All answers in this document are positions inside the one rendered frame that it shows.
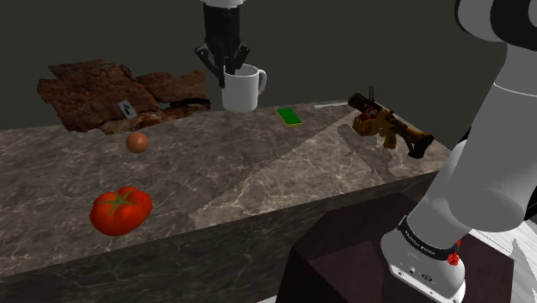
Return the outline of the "dark robot stand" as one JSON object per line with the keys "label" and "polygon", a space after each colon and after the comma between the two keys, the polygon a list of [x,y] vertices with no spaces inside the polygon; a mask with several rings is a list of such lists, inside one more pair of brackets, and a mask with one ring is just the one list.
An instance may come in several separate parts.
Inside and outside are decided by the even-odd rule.
{"label": "dark robot stand", "polygon": [[[292,247],[275,303],[434,303],[391,274],[380,250],[416,203],[402,194],[326,213]],[[511,303],[514,261],[466,235],[462,303]]]}

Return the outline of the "small grey card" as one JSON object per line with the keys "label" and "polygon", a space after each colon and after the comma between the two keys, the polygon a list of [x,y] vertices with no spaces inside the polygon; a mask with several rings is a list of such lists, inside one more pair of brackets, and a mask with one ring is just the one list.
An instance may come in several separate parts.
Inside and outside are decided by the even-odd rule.
{"label": "small grey card", "polygon": [[137,112],[135,111],[135,109],[133,108],[133,106],[128,100],[118,102],[117,105],[121,113],[123,113],[123,115],[125,116],[127,120],[136,118],[138,116]]}

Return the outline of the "brown rugged rock slab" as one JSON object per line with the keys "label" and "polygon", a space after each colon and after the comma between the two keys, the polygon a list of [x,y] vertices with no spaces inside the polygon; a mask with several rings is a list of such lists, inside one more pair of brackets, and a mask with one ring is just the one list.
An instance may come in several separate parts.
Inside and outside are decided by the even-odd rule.
{"label": "brown rugged rock slab", "polygon": [[[135,131],[189,117],[211,108],[204,71],[176,77],[153,72],[135,77],[128,67],[103,59],[51,65],[54,79],[37,92],[51,104],[68,131],[98,128],[107,135]],[[137,117],[127,120],[117,103],[128,100]]]}

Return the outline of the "white mug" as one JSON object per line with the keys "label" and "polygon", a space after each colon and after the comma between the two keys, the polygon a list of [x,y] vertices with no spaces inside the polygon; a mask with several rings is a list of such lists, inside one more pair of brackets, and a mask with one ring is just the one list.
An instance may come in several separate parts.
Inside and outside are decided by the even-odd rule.
{"label": "white mug", "polygon": [[248,113],[257,108],[258,97],[267,84],[267,73],[253,65],[243,64],[235,74],[224,73],[223,108],[236,113]]}

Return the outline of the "red tomato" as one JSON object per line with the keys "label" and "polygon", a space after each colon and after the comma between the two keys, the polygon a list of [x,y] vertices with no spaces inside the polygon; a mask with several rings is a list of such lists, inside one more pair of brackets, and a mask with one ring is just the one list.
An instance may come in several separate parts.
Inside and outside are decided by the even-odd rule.
{"label": "red tomato", "polygon": [[89,220],[97,231],[117,237],[139,227],[151,210],[151,197],[146,192],[135,187],[122,187],[96,198]]}

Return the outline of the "yellow and brown toy gun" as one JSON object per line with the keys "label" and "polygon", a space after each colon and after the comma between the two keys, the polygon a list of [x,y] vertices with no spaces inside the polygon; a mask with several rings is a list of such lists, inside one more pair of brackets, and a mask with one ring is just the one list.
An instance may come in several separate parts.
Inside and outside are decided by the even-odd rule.
{"label": "yellow and brown toy gun", "polygon": [[362,137],[379,135],[387,149],[397,147],[397,137],[401,137],[411,158],[420,159],[435,140],[430,133],[417,131],[400,121],[393,110],[388,110],[374,100],[373,86],[369,87],[369,97],[354,93],[348,105],[360,114],[354,118],[352,128]]}

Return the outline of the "brown egg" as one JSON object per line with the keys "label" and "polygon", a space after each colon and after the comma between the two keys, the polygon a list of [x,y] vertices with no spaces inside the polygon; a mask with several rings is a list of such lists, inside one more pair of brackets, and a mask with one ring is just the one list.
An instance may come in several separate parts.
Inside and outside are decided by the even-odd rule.
{"label": "brown egg", "polygon": [[126,148],[132,153],[142,153],[149,146],[149,140],[143,133],[131,133],[126,139]]}

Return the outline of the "green and yellow sponge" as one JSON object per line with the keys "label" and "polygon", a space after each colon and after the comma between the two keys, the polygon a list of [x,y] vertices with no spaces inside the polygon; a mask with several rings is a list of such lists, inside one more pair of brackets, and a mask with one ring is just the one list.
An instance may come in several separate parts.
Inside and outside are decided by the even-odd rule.
{"label": "green and yellow sponge", "polygon": [[302,125],[302,120],[291,108],[278,108],[276,109],[276,113],[280,116],[286,127],[299,127]]}

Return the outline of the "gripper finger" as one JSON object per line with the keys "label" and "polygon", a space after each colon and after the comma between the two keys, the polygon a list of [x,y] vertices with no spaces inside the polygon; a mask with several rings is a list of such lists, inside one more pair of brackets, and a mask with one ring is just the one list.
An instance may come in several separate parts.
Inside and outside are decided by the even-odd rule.
{"label": "gripper finger", "polygon": [[221,89],[225,88],[225,75],[224,75],[224,66],[218,65],[217,60],[210,60],[209,56],[212,55],[212,52],[207,45],[202,45],[196,47],[194,50],[197,57],[201,60],[202,64],[218,79],[219,87]]}
{"label": "gripper finger", "polygon": [[250,48],[244,44],[241,44],[234,54],[225,58],[225,72],[230,75],[234,75],[236,70],[239,70],[244,61],[246,60]]}

